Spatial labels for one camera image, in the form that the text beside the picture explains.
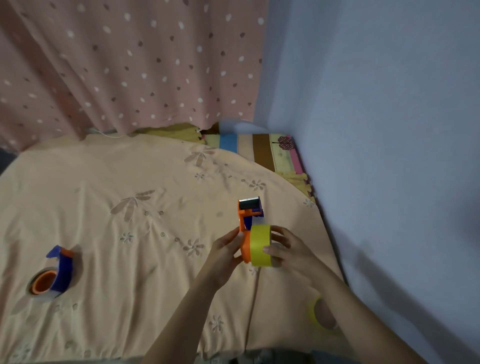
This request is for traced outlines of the orange and blue tape dispenser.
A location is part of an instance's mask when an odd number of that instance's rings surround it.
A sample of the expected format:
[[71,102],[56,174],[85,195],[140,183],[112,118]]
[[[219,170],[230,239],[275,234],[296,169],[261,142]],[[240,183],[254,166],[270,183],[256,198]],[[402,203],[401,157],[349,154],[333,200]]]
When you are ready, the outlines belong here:
[[62,246],[54,246],[46,255],[47,259],[56,259],[58,278],[55,284],[56,290],[65,293],[72,281],[74,270],[74,252]]
[[264,212],[259,196],[238,200],[237,214],[239,220],[239,231],[243,233],[243,240],[240,246],[241,257],[245,263],[251,263],[250,233],[254,217],[264,217]]

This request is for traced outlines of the person's left hand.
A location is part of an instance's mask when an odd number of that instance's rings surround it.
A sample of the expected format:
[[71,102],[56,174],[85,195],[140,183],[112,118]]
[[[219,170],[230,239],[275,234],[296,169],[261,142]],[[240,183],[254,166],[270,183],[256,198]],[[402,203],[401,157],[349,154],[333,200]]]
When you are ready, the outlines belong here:
[[215,240],[205,263],[195,278],[195,284],[215,292],[223,287],[238,266],[233,265],[233,257],[241,255],[242,242],[243,233],[240,232],[239,227]]

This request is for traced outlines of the pale blue cushion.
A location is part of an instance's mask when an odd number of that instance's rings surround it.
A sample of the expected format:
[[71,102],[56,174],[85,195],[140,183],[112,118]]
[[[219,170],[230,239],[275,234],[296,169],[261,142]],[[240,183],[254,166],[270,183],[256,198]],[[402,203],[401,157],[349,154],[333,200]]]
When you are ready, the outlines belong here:
[[218,123],[219,133],[222,135],[236,134],[236,135],[253,135],[253,134],[269,134],[270,131],[252,122],[247,122],[239,119],[224,119]]

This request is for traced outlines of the colourful striped mattress cover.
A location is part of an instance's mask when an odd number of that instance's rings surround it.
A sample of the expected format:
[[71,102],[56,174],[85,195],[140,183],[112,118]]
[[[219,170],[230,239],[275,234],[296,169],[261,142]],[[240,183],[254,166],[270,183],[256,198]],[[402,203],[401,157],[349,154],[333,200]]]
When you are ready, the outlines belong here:
[[315,202],[308,174],[293,138],[288,134],[205,134],[205,144],[254,161],[282,176]]

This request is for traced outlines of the yellow tape roll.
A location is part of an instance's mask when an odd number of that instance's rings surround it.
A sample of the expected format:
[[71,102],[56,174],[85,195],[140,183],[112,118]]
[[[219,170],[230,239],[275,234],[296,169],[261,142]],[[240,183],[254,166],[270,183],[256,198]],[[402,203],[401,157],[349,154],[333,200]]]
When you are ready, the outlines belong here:
[[250,262],[254,267],[273,267],[271,256],[264,252],[265,246],[271,245],[271,226],[253,225],[249,236]]
[[309,317],[313,324],[322,331],[329,333],[340,331],[337,320],[321,295],[309,303]]

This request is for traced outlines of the peach floral bedsheet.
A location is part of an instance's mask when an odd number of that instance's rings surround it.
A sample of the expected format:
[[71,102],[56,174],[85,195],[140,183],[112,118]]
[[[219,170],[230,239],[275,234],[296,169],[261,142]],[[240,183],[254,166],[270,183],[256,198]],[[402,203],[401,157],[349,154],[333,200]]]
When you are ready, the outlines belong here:
[[[255,223],[288,228],[342,276],[317,205],[237,153],[149,135],[24,151],[0,175],[0,364],[144,356],[251,197]],[[56,245],[74,253],[70,286],[31,299]]]

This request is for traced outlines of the pink dotted curtain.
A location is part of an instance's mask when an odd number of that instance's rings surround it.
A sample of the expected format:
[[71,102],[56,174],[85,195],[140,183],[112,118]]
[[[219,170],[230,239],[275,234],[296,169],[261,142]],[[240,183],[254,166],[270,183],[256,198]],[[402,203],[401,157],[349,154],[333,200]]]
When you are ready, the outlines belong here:
[[0,149],[254,120],[269,0],[0,0]]

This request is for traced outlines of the clear tape roll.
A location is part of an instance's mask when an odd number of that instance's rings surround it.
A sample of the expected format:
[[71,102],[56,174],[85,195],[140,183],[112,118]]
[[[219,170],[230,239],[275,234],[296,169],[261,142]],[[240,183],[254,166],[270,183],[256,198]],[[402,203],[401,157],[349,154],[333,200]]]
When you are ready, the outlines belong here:
[[31,299],[50,301],[61,295],[55,287],[58,278],[56,267],[50,266],[36,272],[28,281],[27,296]]

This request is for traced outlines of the person's right hand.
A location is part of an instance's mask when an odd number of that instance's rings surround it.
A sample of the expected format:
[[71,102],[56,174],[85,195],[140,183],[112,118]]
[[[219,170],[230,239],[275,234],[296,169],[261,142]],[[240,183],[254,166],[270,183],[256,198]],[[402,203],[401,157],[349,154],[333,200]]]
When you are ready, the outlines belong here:
[[271,226],[271,246],[283,246],[287,248],[287,258],[284,260],[271,260],[280,264],[290,273],[297,276],[308,286],[319,291],[322,284],[322,275],[326,271],[326,265],[312,250],[300,239],[285,227]]

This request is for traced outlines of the person's right forearm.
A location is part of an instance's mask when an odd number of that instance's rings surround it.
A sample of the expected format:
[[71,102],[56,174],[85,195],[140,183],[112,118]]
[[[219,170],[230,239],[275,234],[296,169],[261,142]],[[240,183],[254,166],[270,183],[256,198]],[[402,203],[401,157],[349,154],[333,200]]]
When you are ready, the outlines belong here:
[[361,364],[428,364],[322,262],[299,275],[321,294]]

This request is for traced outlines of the yellow cloth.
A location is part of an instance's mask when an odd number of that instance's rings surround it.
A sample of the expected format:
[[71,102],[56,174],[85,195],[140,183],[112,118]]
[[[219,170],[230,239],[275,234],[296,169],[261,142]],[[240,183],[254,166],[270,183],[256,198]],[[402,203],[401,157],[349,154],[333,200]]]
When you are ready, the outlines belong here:
[[187,141],[205,145],[205,140],[200,129],[189,123],[180,123],[161,128],[140,128],[135,131],[136,134],[144,134],[157,137],[174,138],[181,141]]

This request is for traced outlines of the person's left forearm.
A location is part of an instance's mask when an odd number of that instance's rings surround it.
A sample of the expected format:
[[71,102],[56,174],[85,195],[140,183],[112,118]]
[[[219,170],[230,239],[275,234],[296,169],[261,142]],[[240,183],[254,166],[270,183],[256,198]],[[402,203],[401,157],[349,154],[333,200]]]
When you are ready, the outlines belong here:
[[194,364],[208,312],[218,289],[212,278],[196,277],[141,364]]

